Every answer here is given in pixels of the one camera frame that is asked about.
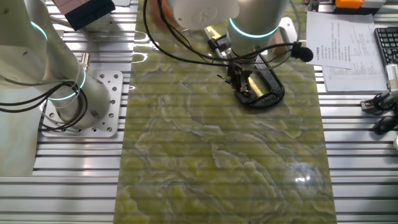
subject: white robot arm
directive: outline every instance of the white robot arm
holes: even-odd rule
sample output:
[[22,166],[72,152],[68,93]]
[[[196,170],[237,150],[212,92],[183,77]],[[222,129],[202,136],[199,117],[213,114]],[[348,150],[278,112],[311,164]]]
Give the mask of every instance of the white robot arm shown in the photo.
[[[204,29],[229,19],[227,36],[234,57],[270,44],[289,0],[170,0],[170,3],[177,22],[189,29]],[[0,30],[1,88],[20,88],[6,79],[21,83],[75,80],[88,102],[86,115],[75,127],[88,128],[106,114],[110,102],[108,90],[86,74],[58,36],[43,1],[0,0]],[[247,82],[244,78],[241,80],[239,86],[243,91],[240,93],[249,92]],[[46,92],[54,85],[37,88]],[[283,86],[278,91],[284,93]],[[70,103],[57,111],[64,121],[70,121],[81,110],[77,102],[72,102],[74,95],[76,92],[71,88],[63,87],[50,99],[56,107]],[[267,105],[264,101],[256,105],[254,100],[244,100],[254,106]]]

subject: table surface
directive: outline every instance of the table surface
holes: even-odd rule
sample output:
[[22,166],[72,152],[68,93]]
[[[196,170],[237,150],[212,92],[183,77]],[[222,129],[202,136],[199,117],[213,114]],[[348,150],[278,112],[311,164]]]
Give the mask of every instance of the table surface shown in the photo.
[[[47,1],[52,16],[63,18]],[[118,30],[96,32],[100,40],[91,69],[119,70],[124,93],[119,134],[114,139],[53,140],[39,135],[33,177],[0,178],[0,223],[112,223],[127,109],[138,1],[111,14]],[[398,26],[398,1],[388,1],[376,27]],[[79,32],[64,41],[78,58],[86,49]],[[359,102],[374,94],[327,93],[320,67],[315,76],[321,104],[330,174],[339,223],[398,223],[397,131],[370,132],[379,118],[361,112]]]

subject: black keyboard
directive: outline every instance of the black keyboard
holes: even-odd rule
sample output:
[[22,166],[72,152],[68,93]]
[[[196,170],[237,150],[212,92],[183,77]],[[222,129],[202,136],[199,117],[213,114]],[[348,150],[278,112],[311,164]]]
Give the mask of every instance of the black keyboard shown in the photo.
[[398,64],[398,27],[377,28],[374,35],[384,65]]

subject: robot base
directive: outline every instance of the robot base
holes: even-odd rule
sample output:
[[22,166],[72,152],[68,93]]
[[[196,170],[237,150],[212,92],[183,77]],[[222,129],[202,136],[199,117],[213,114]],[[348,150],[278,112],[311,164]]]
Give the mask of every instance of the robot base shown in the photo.
[[[123,87],[123,74],[114,71],[97,71],[90,74],[92,77],[104,83],[111,95],[110,107],[106,116],[99,119],[92,127],[87,129],[68,128],[63,131],[42,131],[48,138],[112,138],[118,131],[119,111]],[[62,122],[54,105],[49,101],[45,114],[54,121]],[[54,122],[44,118],[44,124],[56,127]]]

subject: green marble slab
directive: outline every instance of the green marble slab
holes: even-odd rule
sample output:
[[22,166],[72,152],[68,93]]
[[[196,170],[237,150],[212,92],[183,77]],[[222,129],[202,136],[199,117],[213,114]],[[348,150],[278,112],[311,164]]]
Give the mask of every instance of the green marble slab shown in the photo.
[[[142,1],[140,12],[144,31]],[[169,52],[201,60],[150,29]],[[203,33],[188,38],[208,52]],[[336,223],[312,66],[278,68],[284,100],[248,110],[216,76],[222,68],[168,58],[142,32],[136,40],[115,224]]]

